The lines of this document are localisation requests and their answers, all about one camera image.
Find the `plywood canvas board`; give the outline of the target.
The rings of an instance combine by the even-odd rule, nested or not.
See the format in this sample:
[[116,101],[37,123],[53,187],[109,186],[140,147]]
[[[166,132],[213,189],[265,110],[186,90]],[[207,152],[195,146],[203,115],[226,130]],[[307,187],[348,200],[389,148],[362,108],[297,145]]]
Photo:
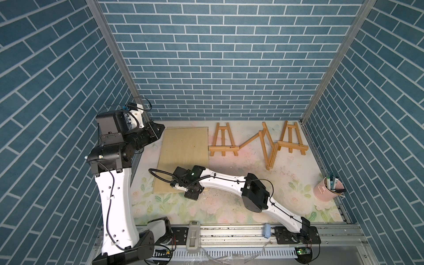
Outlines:
[[162,137],[157,169],[173,173],[177,167],[209,167],[208,128],[168,128]]

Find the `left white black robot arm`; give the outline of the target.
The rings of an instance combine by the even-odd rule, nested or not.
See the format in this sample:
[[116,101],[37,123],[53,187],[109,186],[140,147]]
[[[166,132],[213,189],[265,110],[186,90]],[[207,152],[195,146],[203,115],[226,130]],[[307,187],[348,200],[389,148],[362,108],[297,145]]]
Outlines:
[[128,265],[147,261],[173,236],[167,217],[139,231],[131,211],[130,185],[134,155],[160,139],[165,127],[145,120],[144,110],[126,107],[98,113],[98,144],[87,156],[97,184],[103,220],[101,253],[94,265]]

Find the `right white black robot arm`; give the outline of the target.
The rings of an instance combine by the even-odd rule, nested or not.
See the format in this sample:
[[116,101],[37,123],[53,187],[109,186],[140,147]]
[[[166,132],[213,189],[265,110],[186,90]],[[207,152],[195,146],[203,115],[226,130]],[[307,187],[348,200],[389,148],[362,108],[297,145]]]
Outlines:
[[321,244],[318,229],[305,217],[294,214],[273,198],[266,190],[264,179],[253,173],[231,176],[217,173],[202,166],[191,170],[177,167],[171,174],[171,187],[185,191],[184,196],[196,201],[206,188],[215,188],[242,198],[244,207],[254,213],[264,213],[278,221],[274,229],[278,244]]

